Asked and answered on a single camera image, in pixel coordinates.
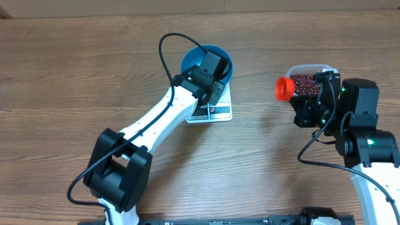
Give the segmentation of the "red scoop with blue handle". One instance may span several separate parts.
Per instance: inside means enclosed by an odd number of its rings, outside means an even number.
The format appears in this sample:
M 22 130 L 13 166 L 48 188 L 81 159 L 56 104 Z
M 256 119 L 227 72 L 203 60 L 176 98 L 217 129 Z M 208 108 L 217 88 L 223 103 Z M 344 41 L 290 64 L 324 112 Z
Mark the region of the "red scoop with blue handle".
M 275 97 L 278 101 L 289 101 L 294 96 L 295 84 L 289 77 L 280 77 L 275 84 Z

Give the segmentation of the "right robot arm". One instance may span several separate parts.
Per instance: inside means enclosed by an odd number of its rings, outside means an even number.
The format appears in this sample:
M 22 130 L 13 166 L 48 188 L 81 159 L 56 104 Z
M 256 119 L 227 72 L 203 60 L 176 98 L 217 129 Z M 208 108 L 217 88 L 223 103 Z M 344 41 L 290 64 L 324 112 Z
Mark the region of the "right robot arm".
M 399 147 L 394 135 L 377 128 L 379 88 L 367 79 L 345 79 L 335 85 L 321 80 L 316 97 L 293 96 L 291 106 L 300 128 L 319 128 L 311 142 L 322 134 L 335 139 L 344 159 L 340 166 L 303 159 L 299 162 L 351 173 L 365 224 L 399 224 Z

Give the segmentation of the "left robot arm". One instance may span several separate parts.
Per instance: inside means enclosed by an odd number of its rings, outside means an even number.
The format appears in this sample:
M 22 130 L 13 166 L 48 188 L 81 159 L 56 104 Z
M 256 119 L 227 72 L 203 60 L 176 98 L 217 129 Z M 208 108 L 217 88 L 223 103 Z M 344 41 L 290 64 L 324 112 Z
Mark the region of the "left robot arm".
M 229 67 L 220 79 L 207 79 L 206 72 L 193 65 L 171 78 L 166 95 L 140 120 L 99 135 L 83 182 L 104 208 L 105 224 L 139 223 L 136 205 L 147 188 L 154 151 L 204 105 L 217 104 L 232 70 Z

